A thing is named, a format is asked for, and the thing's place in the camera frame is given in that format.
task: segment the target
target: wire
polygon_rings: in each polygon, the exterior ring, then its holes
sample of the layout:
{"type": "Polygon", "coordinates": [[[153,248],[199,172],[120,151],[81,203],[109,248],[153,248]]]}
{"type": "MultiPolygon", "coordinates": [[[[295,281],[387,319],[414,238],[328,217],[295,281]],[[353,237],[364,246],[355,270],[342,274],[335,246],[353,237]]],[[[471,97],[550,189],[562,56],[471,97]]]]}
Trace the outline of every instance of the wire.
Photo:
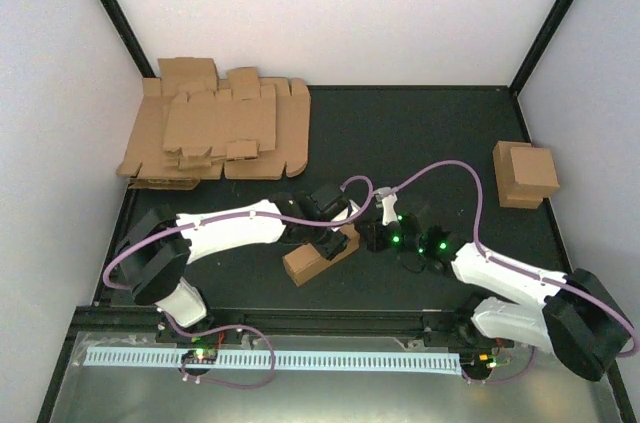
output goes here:
{"type": "Polygon", "coordinates": [[[269,338],[267,338],[266,335],[262,333],[260,330],[258,330],[257,328],[254,328],[252,326],[247,326],[247,325],[225,325],[225,326],[218,326],[217,328],[212,328],[207,331],[201,331],[199,333],[189,333],[187,331],[184,331],[182,328],[180,328],[180,325],[176,323],[176,320],[174,320],[169,313],[165,313],[165,316],[167,317],[167,321],[173,327],[175,332],[186,338],[198,338],[201,336],[214,335],[216,333],[222,333],[223,331],[228,331],[228,330],[245,330],[245,331],[250,331],[251,333],[254,333],[255,335],[262,338],[264,340],[264,344],[267,345],[267,349],[269,350],[269,373],[267,374],[266,377],[264,377],[258,383],[243,385],[240,383],[232,383],[230,381],[220,380],[218,378],[210,378],[206,376],[193,376],[187,373],[187,370],[185,368],[186,360],[183,362],[182,368],[181,368],[182,376],[184,378],[188,380],[190,379],[196,382],[204,381],[206,383],[213,383],[216,385],[226,386],[227,388],[233,388],[236,390],[256,390],[258,388],[262,388],[263,386],[268,385],[276,377],[276,353],[273,350],[273,345],[271,344],[271,341],[269,341],[269,338]]]}
{"type": "MultiPolygon", "coordinates": [[[[427,173],[427,172],[429,172],[431,170],[434,170],[436,168],[440,168],[442,166],[460,166],[460,167],[464,168],[465,170],[467,170],[469,173],[471,173],[471,176],[473,177],[473,179],[474,179],[474,181],[476,183],[476,189],[478,191],[478,203],[477,203],[477,206],[476,206],[476,214],[475,214],[475,218],[474,218],[474,221],[473,221],[473,242],[476,245],[476,248],[478,249],[478,252],[482,256],[487,258],[487,251],[484,248],[484,246],[482,245],[482,243],[480,242],[480,236],[479,236],[479,232],[480,232],[480,217],[482,216],[482,205],[483,205],[482,183],[480,182],[480,177],[478,176],[478,173],[476,173],[476,171],[471,166],[469,166],[467,163],[465,163],[464,161],[460,161],[460,160],[444,160],[444,161],[439,161],[437,163],[433,163],[433,164],[423,168],[422,170],[418,171],[415,175],[409,177],[407,180],[405,180],[400,185],[392,188],[391,189],[391,193],[397,193],[398,191],[400,191],[400,190],[406,188],[407,186],[409,186],[411,183],[416,181],[418,178],[420,178],[425,173],[427,173]]],[[[548,277],[540,278],[538,276],[538,274],[533,272],[533,271],[529,271],[529,270],[527,270],[525,268],[520,268],[518,266],[512,265],[512,264],[507,263],[506,261],[500,260],[499,258],[496,258],[494,256],[489,255],[489,257],[487,259],[489,261],[492,261],[492,262],[496,263],[497,265],[502,266],[503,268],[507,268],[507,269],[515,271],[516,273],[519,273],[521,275],[528,276],[529,278],[531,278],[533,280],[539,281],[540,284],[546,283],[546,284],[549,284],[549,285],[557,286],[558,288],[560,288],[562,290],[565,290],[565,291],[567,291],[569,293],[573,293],[574,295],[579,296],[580,298],[588,301],[589,303],[597,306],[602,311],[607,313],[609,316],[611,316],[611,318],[616,320],[627,331],[627,333],[629,333],[629,336],[633,340],[633,347],[631,349],[627,350],[627,351],[619,353],[618,357],[620,357],[620,358],[628,358],[630,356],[633,356],[633,355],[637,354],[638,351],[640,351],[640,335],[638,335],[638,332],[636,331],[636,329],[633,327],[633,325],[631,323],[629,323],[626,320],[626,318],[624,318],[620,313],[618,313],[616,310],[611,308],[606,303],[603,303],[602,301],[600,301],[597,298],[591,296],[590,294],[580,290],[579,288],[567,285],[564,282],[557,281],[557,280],[554,280],[552,278],[548,278],[548,277]]]]}
{"type": "Polygon", "coordinates": [[[529,371],[531,371],[531,369],[536,365],[537,360],[538,360],[538,349],[535,346],[532,346],[531,356],[529,357],[529,362],[527,363],[527,366],[525,366],[522,371],[516,373],[515,375],[510,376],[508,378],[504,378],[502,380],[474,380],[473,378],[469,378],[469,375],[467,375],[467,373],[462,368],[460,368],[460,371],[462,371],[462,377],[469,384],[477,383],[480,385],[491,385],[491,386],[503,385],[505,383],[513,383],[514,381],[518,381],[522,379],[522,377],[527,373],[529,373],[529,371]]]}

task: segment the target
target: black frame edge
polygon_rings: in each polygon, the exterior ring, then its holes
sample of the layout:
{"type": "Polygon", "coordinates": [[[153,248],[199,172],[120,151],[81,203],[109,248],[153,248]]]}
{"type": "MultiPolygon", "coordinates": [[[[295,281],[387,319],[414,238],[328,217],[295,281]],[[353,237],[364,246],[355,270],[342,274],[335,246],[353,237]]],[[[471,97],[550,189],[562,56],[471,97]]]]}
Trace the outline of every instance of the black frame edge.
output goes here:
{"type": "Polygon", "coordinates": [[[511,93],[516,96],[520,94],[536,65],[540,61],[540,58],[542,58],[551,38],[553,38],[553,35],[560,26],[560,23],[562,23],[567,11],[569,11],[572,3],[573,0],[555,1],[551,7],[551,11],[549,11],[549,14],[547,15],[547,18],[544,20],[540,31],[536,35],[531,48],[529,48],[527,56],[525,56],[522,65],[520,65],[515,78],[509,86],[511,93]]]}
{"type": "Polygon", "coordinates": [[[620,368],[617,362],[613,362],[613,365],[607,370],[607,378],[609,384],[613,390],[613,397],[616,400],[618,411],[620,411],[620,418],[624,423],[637,423],[636,415],[633,412],[633,406],[627,393],[627,388],[622,381],[622,375],[620,374],[620,368]]]}
{"type": "Polygon", "coordinates": [[[136,200],[138,199],[138,192],[139,190],[127,189],[124,194],[122,205],[120,206],[120,211],[118,212],[118,218],[116,220],[116,224],[111,236],[111,241],[109,242],[109,248],[107,249],[107,254],[105,256],[102,269],[100,270],[98,285],[96,286],[96,290],[93,294],[94,306],[111,304],[111,295],[113,294],[113,290],[111,288],[107,288],[102,282],[102,273],[104,272],[106,266],[111,263],[111,261],[116,257],[116,246],[122,241],[129,229],[131,217],[133,215],[133,209],[135,207],[136,200]]]}
{"type": "MultiPolygon", "coordinates": [[[[513,104],[514,111],[516,112],[524,141],[526,141],[527,143],[532,143],[531,135],[529,134],[529,129],[527,128],[524,114],[522,113],[520,101],[518,101],[518,97],[513,93],[511,94],[511,102],[513,104]]],[[[571,262],[569,261],[569,255],[567,254],[567,250],[564,247],[562,236],[560,236],[560,228],[558,227],[558,222],[553,213],[553,209],[551,208],[551,203],[549,202],[548,198],[544,199],[544,207],[547,213],[547,217],[549,218],[549,223],[551,224],[551,230],[553,231],[553,237],[556,242],[556,246],[558,248],[558,251],[560,252],[563,271],[565,273],[571,272],[572,268],[571,262]]],[[[627,393],[627,388],[624,386],[622,375],[620,374],[620,369],[618,368],[618,364],[615,361],[613,362],[613,365],[611,365],[611,367],[607,370],[607,378],[609,379],[609,384],[611,385],[611,389],[613,391],[613,397],[616,400],[616,405],[618,406],[618,411],[620,412],[622,421],[624,423],[637,423],[637,419],[631,405],[631,400],[629,399],[629,394],[627,393]]]]}
{"type": "Polygon", "coordinates": [[[506,85],[307,85],[310,90],[508,90],[506,85]]]}
{"type": "Polygon", "coordinates": [[[122,42],[127,47],[138,70],[140,70],[140,74],[143,78],[155,78],[155,73],[149,64],[149,60],[142,50],[131,25],[129,25],[122,8],[120,8],[118,0],[100,0],[100,2],[109,15],[109,19],[115,26],[122,42]]]}
{"type": "Polygon", "coordinates": [[[54,367],[49,387],[42,401],[38,423],[51,421],[53,410],[58,400],[62,382],[67,372],[67,366],[73,353],[76,337],[82,331],[104,332],[155,332],[157,329],[158,312],[154,308],[122,307],[122,308],[94,308],[79,306],[76,308],[69,329],[62,343],[62,348],[56,366],[54,367]]]}

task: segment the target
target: black work surface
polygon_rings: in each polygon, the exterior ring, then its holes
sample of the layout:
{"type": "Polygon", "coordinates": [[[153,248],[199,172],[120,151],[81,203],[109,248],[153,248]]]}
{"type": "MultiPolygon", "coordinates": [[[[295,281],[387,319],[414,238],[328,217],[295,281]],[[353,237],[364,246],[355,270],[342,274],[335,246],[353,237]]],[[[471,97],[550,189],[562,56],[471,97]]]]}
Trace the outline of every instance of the black work surface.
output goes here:
{"type": "MultiPolygon", "coordinates": [[[[150,208],[170,203],[176,212],[208,213],[257,202],[279,191],[314,191],[356,174],[376,188],[394,186],[443,159],[460,159],[479,173],[485,203],[483,243],[495,251],[550,270],[561,254],[544,207],[498,205],[491,152],[498,140],[524,135],[506,88],[312,88],[309,164],[280,181],[206,181],[192,191],[140,191],[132,222],[150,208]]],[[[363,201],[364,184],[348,194],[363,201]]],[[[470,238],[476,189],[462,168],[439,168],[416,181],[405,198],[421,198],[452,230],[470,238]]],[[[212,307],[260,309],[421,310],[459,307],[475,287],[427,271],[405,270],[392,251],[361,247],[301,287],[285,273],[278,244],[253,245],[210,255],[187,268],[186,278],[212,307]]],[[[406,260],[414,266],[414,261],[406,260]]],[[[117,291],[112,304],[130,304],[117,291]]]]}

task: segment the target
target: cardboard box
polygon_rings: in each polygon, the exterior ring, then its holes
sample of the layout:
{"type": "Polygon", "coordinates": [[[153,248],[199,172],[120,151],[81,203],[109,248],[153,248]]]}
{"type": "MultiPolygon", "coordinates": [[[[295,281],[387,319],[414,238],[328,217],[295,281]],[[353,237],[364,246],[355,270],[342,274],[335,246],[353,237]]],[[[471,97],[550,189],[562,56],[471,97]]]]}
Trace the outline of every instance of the cardboard box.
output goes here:
{"type": "Polygon", "coordinates": [[[349,242],[347,243],[347,248],[331,261],[325,260],[320,256],[311,244],[300,246],[282,258],[285,270],[296,286],[303,285],[358,249],[360,235],[353,225],[344,226],[339,231],[347,235],[349,242]]]}
{"type": "MultiPolygon", "coordinates": [[[[143,80],[144,97],[123,162],[117,170],[118,175],[129,177],[131,188],[192,189],[202,179],[219,179],[223,169],[229,179],[280,179],[283,172],[293,177],[304,171],[308,159],[311,97],[302,80],[259,78],[255,69],[241,68],[228,72],[233,80],[230,82],[218,80],[215,64],[208,58],[174,58],[159,62],[163,78],[143,80]],[[223,135],[217,135],[214,144],[209,145],[206,139],[198,139],[201,134],[191,134],[195,133],[194,125],[198,131],[203,131],[206,125],[189,116],[190,123],[183,126],[183,131],[191,139],[185,145],[177,140],[169,141],[167,151],[164,151],[172,105],[211,102],[213,95],[214,105],[222,107],[240,102],[238,108],[246,108],[257,100],[254,98],[256,78],[259,101],[264,95],[269,101],[275,99],[275,104],[271,103],[271,108],[275,106],[275,124],[271,136],[265,137],[264,146],[260,135],[256,138],[243,133],[242,127],[247,120],[236,117],[231,125],[227,125],[233,127],[231,133],[221,130],[223,135]],[[223,145],[221,140],[229,141],[223,145]]],[[[175,116],[171,131],[175,131],[176,125],[180,127],[175,116]]]]}
{"type": "Polygon", "coordinates": [[[542,203],[542,197],[514,197],[509,195],[506,185],[505,173],[507,155],[513,147],[531,148],[530,143],[499,141],[493,149],[493,166],[498,187],[498,199],[503,208],[522,208],[535,210],[542,203]]]}
{"type": "Polygon", "coordinates": [[[512,147],[505,165],[508,193],[514,197],[549,198],[560,189],[553,156],[547,148],[512,147]]]}
{"type": "Polygon", "coordinates": [[[502,207],[535,209],[560,188],[548,149],[499,141],[493,161],[502,207]]]}
{"type": "Polygon", "coordinates": [[[291,178],[307,167],[311,118],[307,85],[296,78],[291,85],[286,78],[260,81],[276,88],[276,149],[261,153],[257,159],[225,162],[224,176],[230,180],[279,180],[283,171],[291,178]]]}

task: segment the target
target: purple cable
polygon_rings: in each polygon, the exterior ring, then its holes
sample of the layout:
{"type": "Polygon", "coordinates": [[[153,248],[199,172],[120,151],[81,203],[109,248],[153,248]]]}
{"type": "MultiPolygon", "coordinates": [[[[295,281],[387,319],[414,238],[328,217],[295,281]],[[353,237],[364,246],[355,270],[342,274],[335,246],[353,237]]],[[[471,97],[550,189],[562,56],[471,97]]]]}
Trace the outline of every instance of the purple cable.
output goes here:
{"type": "Polygon", "coordinates": [[[262,338],[264,340],[265,345],[267,345],[267,348],[269,349],[269,362],[270,362],[269,374],[264,379],[260,380],[258,383],[243,385],[240,383],[231,383],[230,381],[219,380],[217,378],[209,378],[205,376],[197,377],[197,376],[189,375],[185,369],[186,365],[182,365],[182,374],[187,379],[191,379],[194,381],[199,379],[200,381],[205,381],[207,383],[214,383],[216,385],[226,386],[227,388],[233,388],[235,390],[256,390],[258,388],[262,388],[263,386],[268,385],[276,377],[276,353],[273,350],[273,345],[271,345],[269,338],[267,338],[266,335],[262,333],[260,330],[258,330],[257,328],[254,328],[252,326],[247,326],[247,325],[225,325],[225,326],[218,326],[217,328],[212,328],[207,331],[201,331],[199,333],[188,333],[184,331],[182,328],[180,328],[180,325],[176,323],[176,320],[174,320],[169,313],[165,313],[165,316],[167,317],[169,324],[173,327],[176,333],[178,333],[181,336],[184,336],[185,338],[198,338],[201,336],[214,335],[216,333],[220,333],[227,330],[246,330],[262,338]]]}
{"type": "Polygon", "coordinates": [[[524,375],[529,373],[531,368],[533,368],[536,365],[537,359],[538,359],[538,349],[534,346],[534,347],[532,347],[531,356],[529,357],[529,362],[527,363],[527,366],[525,366],[522,369],[522,371],[519,371],[518,373],[516,373],[513,376],[510,376],[508,378],[504,378],[502,380],[474,380],[473,378],[469,378],[469,375],[467,375],[465,373],[465,371],[461,369],[462,377],[465,380],[467,380],[467,383],[469,383],[469,384],[471,384],[471,383],[479,383],[479,384],[482,384],[482,385],[497,386],[497,385],[502,385],[504,383],[513,383],[514,381],[520,380],[524,375]]]}
{"type": "Polygon", "coordinates": [[[165,236],[173,235],[174,233],[179,233],[184,230],[190,230],[191,228],[195,228],[195,226],[196,225],[194,225],[193,223],[189,223],[187,225],[168,228],[166,230],[159,231],[158,233],[155,233],[149,236],[148,238],[145,238],[144,240],[136,243],[135,245],[130,246],[129,248],[124,250],[122,253],[120,253],[118,256],[116,256],[111,261],[111,263],[107,265],[107,267],[104,269],[104,272],[102,273],[102,282],[108,288],[113,288],[116,290],[130,290],[131,288],[128,285],[121,285],[120,283],[114,283],[109,279],[109,275],[111,274],[111,272],[116,266],[122,263],[122,261],[127,259],[129,256],[133,255],[139,249],[147,246],[149,243],[153,243],[154,241],[160,240],[165,236]]]}
{"type": "MultiPolygon", "coordinates": [[[[487,257],[487,252],[484,249],[484,246],[482,245],[482,243],[480,242],[480,236],[479,236],[479,233],[480,233],[480,217],[482,216],[482,205],[483,205],[482,183],[480,182],[480,177],[478,176],[478,173],[476,173],[476,171],[470,165],[468,165],[464,161],[459,161],[459,160],[444,160],[444,161],[439,161],[437,163],[433,163],[432,165],[429,165],[429,166],[423,168],[422,170],[418,171],[415,175],[413,175],[412,177],[408,178],[405,182],[403,182],[400,185],[398,185],[395,188],[393,188],[391,190],[391,192],[392,193],[396,193],[396,192],[406,188],[408,185],[413,183],[415,180],[420,178],[422,175],[424,175],[428,171],[431,171],[431,170],[433,170],[435,168],[439,168],[441,166],[449,166],[449,165],[460,166],[460,167],[464,168],[469,173],[471,173],[471,176],[473,176],[473,179],[476,182],[476,188],[478,190],[478,204],[477,204],[477,207],[476,207],[476,216],[475,216],[474,221],[473,221],[473,242],[476,245],[476,248],[478,249],[478,252],[482,256],[484,256],[486,258],[487,257]]],[[[628,358],[630,356],[633,356],[633,355],[637,354],[638,351],[640,351],[640,335],[638,335],[638,333],[635,330],[635,328],[633,327],[633,325],[631,325],[631,323],[629,323],[626,320],[626,318],[624,318],[622,315],[620,315],[620,313],[618,313],[616,310],[611,308],[609,305],[603,303],[602,301],[598,300],[597,298],[594,298],[593,296],[591,296],[590,294],[580,290],[579,288],[575,288],[575,287],[573,287],[571,285],[567,285],[564,282],[556,281],[554,279],[546,278],[546,277],[543,277],[542,279],[540,279],[538,277],[538,274],[535,273],[535,272],[526,270],[524,268],[520,268],[518,266],[514,266],[514,265],[512,265],[510,263],[507,263],[506,261],[502,261],[502,260],[500,260],[498,258],[495,258],[494,256],[491,256],[491,255],[489,255],[488,260],[496,263],[497,265],[502,266],[503,268],[507,268],[507,269],[515,271],[516,273],[519,273],[521,275],[528,276],[529,278],[534,279],[536,281],[540,281],[541,283],[547,283],[549,285],[557,286],[558,288],[560,288],[562,290],[565,290],[565,291],[568,291],[569,293],[573,293],[574,295],[579,296],[580,298],[583,298],[584,300],[588,301],[589,303],[597,306],[602,311],[604,311],[609,316],[611,316],[611,318],[616,320],[620,324],[620,326],[622,326],[627,331],[627,333],[629,333],[629,336],[633,340],[633,347],[631,349],[627,350],[627,351],[619,353],[618,357],[620,357],[620,358],[628,358]]]]}

